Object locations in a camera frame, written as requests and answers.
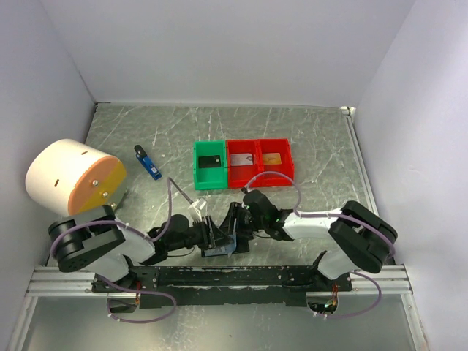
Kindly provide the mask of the black leather card holder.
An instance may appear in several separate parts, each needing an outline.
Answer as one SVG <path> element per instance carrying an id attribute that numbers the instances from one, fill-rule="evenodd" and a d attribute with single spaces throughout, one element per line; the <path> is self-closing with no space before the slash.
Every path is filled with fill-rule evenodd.
<path id="1" fill-rule="evenodd" d="M 214 249 L 201 250 L 201 257 L 215 257 L 227 255 L 230 257 L 232 254 L 242 254 L 249 252 L 249 239 L 239 237 L 236 234 L 230 235 L 233 240 L 231 244 L 219 246 Z"/>

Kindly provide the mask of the silver VIP card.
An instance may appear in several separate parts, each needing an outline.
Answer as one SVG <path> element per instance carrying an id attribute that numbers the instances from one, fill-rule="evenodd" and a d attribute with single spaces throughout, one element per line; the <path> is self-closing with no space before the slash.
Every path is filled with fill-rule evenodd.
<path id="1" fill-rule="evenodd" d="M 233 167 L 252 166 L 254 164 L 254 157 L 250 153 L 231 154 L 230 164 Z"/>

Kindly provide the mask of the gold VIP card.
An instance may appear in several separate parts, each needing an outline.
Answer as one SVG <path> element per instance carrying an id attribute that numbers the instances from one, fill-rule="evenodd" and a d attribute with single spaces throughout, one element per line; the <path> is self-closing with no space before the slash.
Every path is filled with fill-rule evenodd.
<path id="1" fill-rule="evenodd" d="M 263 154 L 264 165 L 280 165 L 282 158 L 280 153 L 265 153 Z"/>

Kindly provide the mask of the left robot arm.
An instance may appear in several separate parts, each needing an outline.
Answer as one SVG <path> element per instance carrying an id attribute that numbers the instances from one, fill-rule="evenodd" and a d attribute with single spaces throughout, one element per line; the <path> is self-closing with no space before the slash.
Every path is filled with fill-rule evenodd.
<path id="1" fill-rule="evenodd" d="M 202 216 L 204 206 L 203 199 L 189 206 L 192 221 L 174 214 L 161 229 L 142 233 L 119 221 L 110 206 L 101 205 L 51 224 L 50 256 L 61 272 L 85 269 L 126 292 L 137 281 L 137 274 L 130 269 L 132 262 L 156 265 L 172 251 L 195 247 L 206 251 L 233 243 L 229 233 L 217 227 L 211 217 Z"/>

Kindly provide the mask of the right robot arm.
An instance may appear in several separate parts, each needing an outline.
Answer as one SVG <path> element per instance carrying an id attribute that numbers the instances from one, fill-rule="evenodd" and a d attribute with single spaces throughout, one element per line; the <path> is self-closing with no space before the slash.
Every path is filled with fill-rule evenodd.
<path id="1" fill-rule="evenodd" d="M 319 254 L 310 273 L 312 286 L 321 291 L 355 270 L 379 273 L 394 256 L 398 238 L 388 223 L 357 201 L 325 212 L 300 212 L 277 208 L 258 190 L 247 192 L 242 203 L 231 203 L 219 229 L 227 237 L 246 240 L 260 231 L 276 241 L 332 239 L 338 249 Z"/>

